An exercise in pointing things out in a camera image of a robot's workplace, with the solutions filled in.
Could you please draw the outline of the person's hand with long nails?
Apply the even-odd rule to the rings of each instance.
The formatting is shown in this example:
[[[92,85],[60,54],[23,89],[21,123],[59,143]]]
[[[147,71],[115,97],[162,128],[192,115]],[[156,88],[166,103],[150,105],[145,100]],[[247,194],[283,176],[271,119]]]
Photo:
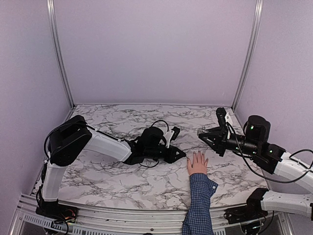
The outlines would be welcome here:
[[[205,157],[204,152],[200,150],[193,152],[193,159],[187,159],[187,171],[189,176],[193,174],[207,174],[208,158]]]

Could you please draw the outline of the blue checkered sleeve forearm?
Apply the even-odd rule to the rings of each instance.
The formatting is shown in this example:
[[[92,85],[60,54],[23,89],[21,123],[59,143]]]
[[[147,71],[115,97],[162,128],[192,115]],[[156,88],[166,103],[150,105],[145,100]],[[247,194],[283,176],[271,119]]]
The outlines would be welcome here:
[[[190,176],[191,204],[182,225],[184,235],[212,235],[211,197],[218,184],[203,173]]]

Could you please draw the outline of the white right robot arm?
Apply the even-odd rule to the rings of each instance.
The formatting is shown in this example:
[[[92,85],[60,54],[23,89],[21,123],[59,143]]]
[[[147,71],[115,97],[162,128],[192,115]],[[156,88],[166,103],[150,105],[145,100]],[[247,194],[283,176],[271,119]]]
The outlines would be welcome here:
[[[313,217],[313,166],[295,158],[284,148],[268,143],[270,123],[261,116],[252,115],[244,125],[244,134],[235,133],[230,114],[223,108],[216,112],[219,125],[199,128],[197,135],[215,153],[223,156],[232,151],[243,160],[250,159],[269,174],[284,177],[284,184],[296,183],[308,194],[279,193],[257,188],[247,198],[246,205],[225,211],[230,224],[267,215],[269,211],[286,212]]]

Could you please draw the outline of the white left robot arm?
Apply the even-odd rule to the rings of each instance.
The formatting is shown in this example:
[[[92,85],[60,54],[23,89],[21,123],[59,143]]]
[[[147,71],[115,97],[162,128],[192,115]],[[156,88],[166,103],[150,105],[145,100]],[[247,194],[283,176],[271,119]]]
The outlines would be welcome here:
[[[145,159],[172,164],[186,153],[171,144],[180,133],[173,127],[162,131],[151,125],[133,140],[119,139],[87,124],[84,117],[76,115],[54,128],[44,141],[47,160],[42,171],[39,197],[42,209],[50,217],[62,213],[58,194],[65,170],[84,150],[99,153],[127,165],[141,164]]]

